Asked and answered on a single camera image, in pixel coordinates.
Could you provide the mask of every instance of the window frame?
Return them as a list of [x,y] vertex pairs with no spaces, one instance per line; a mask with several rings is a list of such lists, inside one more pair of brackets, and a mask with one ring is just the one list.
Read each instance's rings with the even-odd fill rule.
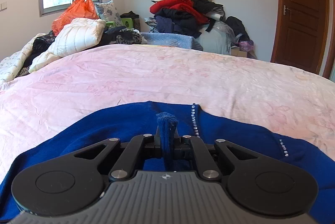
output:
[[[49,14],[53,14],[53,13],[57,13],[57,12],[61,12],[66,10],[68,7],[70,7],[70,5],[73,3],[74,0],[71,1],[71,3],[68,4],[63,4],[63,5],[58,5],[58,6],[53,6],[53,7],[49,7],[49,8],[43,8],[43,0],[39,0],[39,11],[40,11],[40,17],[45,16],[45,15],[49,15]],[[101,0],[93,0],[94,3],[101,3]]]

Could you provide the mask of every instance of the bed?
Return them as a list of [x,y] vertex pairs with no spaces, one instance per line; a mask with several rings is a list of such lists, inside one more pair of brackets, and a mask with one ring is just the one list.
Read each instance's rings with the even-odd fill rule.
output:
[[335,84],[329,80],[246,58],[110,45],[0,86],[0,181],[20,153],[88,114],[143,101],[195,102],[210,114],[304,139],[335,160]]

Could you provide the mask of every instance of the wall outlet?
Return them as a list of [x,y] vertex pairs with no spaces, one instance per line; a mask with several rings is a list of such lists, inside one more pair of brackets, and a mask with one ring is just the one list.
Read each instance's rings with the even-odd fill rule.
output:
[[4,10],[4,9],[7,9],[7,1],[6,2],[3,2],[3,3],[1,3],[1,6],[0,6],[1,8],[1,11],[2,10]]

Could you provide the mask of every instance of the door handle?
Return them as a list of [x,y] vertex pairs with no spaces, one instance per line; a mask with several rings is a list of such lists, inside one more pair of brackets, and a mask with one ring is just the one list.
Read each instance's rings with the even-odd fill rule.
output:
[[286,15],[287,10],[292,11],[291,9],[287,8],[286,5],[284,5],[284,15]]

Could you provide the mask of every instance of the gray gripper base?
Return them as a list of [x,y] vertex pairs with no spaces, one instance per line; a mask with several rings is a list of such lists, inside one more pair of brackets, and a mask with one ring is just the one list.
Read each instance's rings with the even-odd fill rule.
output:
[[62,217],[19,214],[12,224],[316,224],[307,214],[269,219],[235,205],[218,183],[195,172],[146,172],[113,182],[91,207]]

